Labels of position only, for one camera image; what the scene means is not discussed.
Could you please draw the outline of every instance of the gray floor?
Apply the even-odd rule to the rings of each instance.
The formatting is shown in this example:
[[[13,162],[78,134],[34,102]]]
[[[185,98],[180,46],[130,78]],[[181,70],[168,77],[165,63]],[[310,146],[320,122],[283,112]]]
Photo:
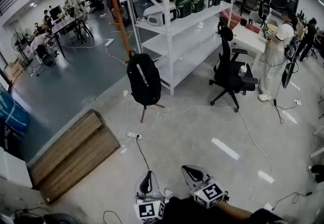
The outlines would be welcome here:
[[[140,146],[161,191],[169,187],[180,198],[188,196],[181,166],[197,164],[205,167],[229,191],[229,203],[250,211],[266,203],[274,206],[277,200],[292,192],[313,191],[313,195],[300,197],[296,204],[292,203],[292,197],[283,200],[274,211],[289,223],[312,223],[324,203],[324,184],[316,186],[314,176],[306,171],[307,164],[321,162],[320,157],[311,161],[309,155],[322,144],[322,135],[314,137],[312,133],[324,124],[323,119],[318,119],[323,107],[317,103],[320,88],[324,86],[323,59],[310,57],[299,63],[299,71],[289,86],[280,89],[278,105],[293,106],[294,99],[302,103],[286,114],[280,109],[285,120],[280,124],[272,101],[260,102],[257,91],[237,95],[240,114],[234,112],[234,102],[228,95],[217,101],[215,107],[219,108],[209,107],[209,101],[222,91],[220,87],[208,85],[219,52],[221,48],[181,82],[173,97],[163,88],[159,103],[166,108],[149,107],[143,124],[140,124],[142,106],[130,95],[126,77],[85,108],[77,117],[94,108],[122,147],[55,203],[54,209],[69,213],[82,223],[102,223],[105,210],[115,211],[124,224],[140,223],[133,207],[134,184],[147,168],[136,142],[133,139],[124,142],[128,137],[119,133],[121,130],[143,135],[145,142]],[[253,61],[247,55],[238,59],[250,64]],[[260,62],[254,76],[259,78],[261,70]],[[278,75],[275,79],[273,92],[277,91],[280,78]],[[238,153],[239,159],[234,160],[214,145],[212,138]],[[275,182],[270,184],[258,177],[260,170]],[[109,213],[105,220],[119,223]]]
[[[38,65],[35,58],[27,72],[14,84],[13,98],[27,110],[31,119],[20,146],[23,159],[27,162],[70,119],[126,75],[126,66],[107,55],[106,42],[100,44],[103,38],[113,38],[115,41],[109,46],[109,53],[120,60],[127,60],[121,34],[110,33],[119,29],[109,25],[112,22],[110,17],[99,18],[99,15],[99,12],[90,15],[87,21],[94,40],[86,37],[87,43],[82,45],[80,41],[71,44],[66,37],[61,38],[61,42],[68,47],[96,47],[63,47],[66,60],[59,56],[55,67],[43,73],[41,70],[39,77],[31,77],[31,68]],[[126,31],[132,30],[130,24]],[[141,30],[141,36],[146,40],[154,33]],[[137,49],[134,36],[130,38],[130,46]]]

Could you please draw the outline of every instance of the shelving unit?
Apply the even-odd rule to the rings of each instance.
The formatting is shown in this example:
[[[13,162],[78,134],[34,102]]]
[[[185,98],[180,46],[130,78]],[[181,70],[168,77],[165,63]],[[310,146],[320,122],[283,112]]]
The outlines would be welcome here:
[[[166,24],[152,26],[143,21],[136,21],[133,6],[130,6],[131,0],[128,0],[135,38],[140,53],[143,52],[142,48],[146,48],[161,55],[155,65],[159,70],[162,85],[173,95],[174,88],[221,45],[222,40],[217,35],[219,18],[216,15],[230,8],[231,18],[233,0],[230,4],[221,2],[218,6],[178,18],[172,23],[170,1],[151,1],[164,13]],[[158,35],[141,43],[138,28],[156,32]]]

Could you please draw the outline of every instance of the red object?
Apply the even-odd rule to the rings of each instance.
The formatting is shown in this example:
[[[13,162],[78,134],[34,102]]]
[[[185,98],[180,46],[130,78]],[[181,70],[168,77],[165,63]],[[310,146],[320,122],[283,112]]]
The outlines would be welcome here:
[[[249,29],[252,32],[255,32],[257,34],[259,34],[259,32],[260,32],[260,29],[258,27],[255,27],[255,26],[253,26],[251,24],[247,24],[246,29]]]
[[[220,12],[220,17],[225,17],[228,20],[229,19],[229,12],[230,12],[230,8],[221,11]],[[233,30],[235,28],[235,26],[241,21],[241,18],[242,18],[241,16],[235,14],[234,11],[233,11],[229,28],[231,30]]]

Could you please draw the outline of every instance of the chair armrest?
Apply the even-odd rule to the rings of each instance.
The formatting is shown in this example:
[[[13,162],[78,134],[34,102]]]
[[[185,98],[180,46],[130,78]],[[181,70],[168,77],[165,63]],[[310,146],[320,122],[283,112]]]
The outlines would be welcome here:
[[[246,50],[243,50],[243,49],[232,49],[232,52],[233,53],[240,53],[240,54],[248,54],[248,52]]]
[[[245,77],[245,76],[240,76],[241,81],[244,82],[245,84],[257,84],[258,79],[254,77]]]

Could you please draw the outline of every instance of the wooden board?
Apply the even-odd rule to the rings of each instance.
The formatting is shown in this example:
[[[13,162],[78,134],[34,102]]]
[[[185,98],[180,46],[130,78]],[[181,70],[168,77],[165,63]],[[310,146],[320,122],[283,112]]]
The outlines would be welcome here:
[[[42,182],[39,190],[45,202],[51,204],[59,199],[119,147],[109,130],[96,130],[91,139],[83,142]]]
[[[100,127],[103,125],[93,110],[78,120],[32,166],[30,173],[34,185],[38,187],[53,169]]]

